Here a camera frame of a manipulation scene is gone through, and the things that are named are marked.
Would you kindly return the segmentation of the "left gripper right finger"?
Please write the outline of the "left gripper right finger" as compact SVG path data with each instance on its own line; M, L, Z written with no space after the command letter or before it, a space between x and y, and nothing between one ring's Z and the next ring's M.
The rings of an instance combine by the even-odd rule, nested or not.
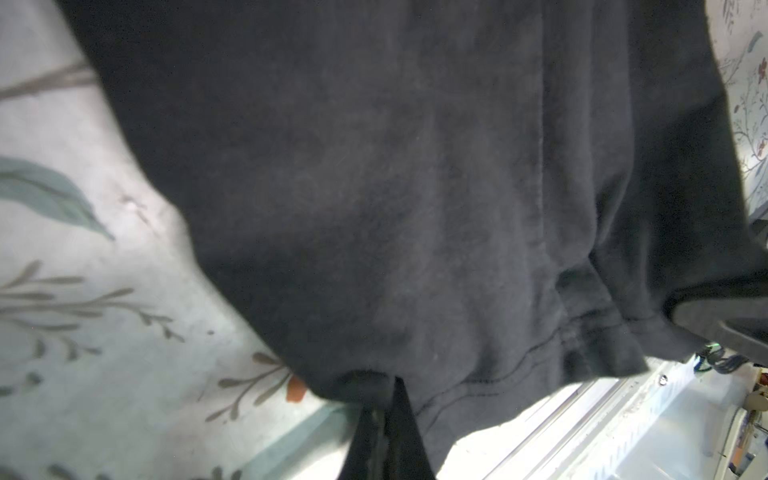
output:
M397 378L386 414L387 452L383 478L389 480L434 480L415 414L404 381Z

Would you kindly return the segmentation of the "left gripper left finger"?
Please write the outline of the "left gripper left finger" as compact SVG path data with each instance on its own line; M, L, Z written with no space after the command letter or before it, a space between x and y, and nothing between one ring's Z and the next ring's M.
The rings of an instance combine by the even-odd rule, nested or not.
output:
M384 412L362 410L338 480L380 480L384 463Z

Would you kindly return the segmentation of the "black t shirt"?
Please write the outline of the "black t shirt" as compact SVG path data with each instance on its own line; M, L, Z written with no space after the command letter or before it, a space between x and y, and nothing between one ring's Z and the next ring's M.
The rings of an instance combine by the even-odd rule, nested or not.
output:
M433 473L702 339L767 273L700 1L63 1L216 289L316 395L407 389Z

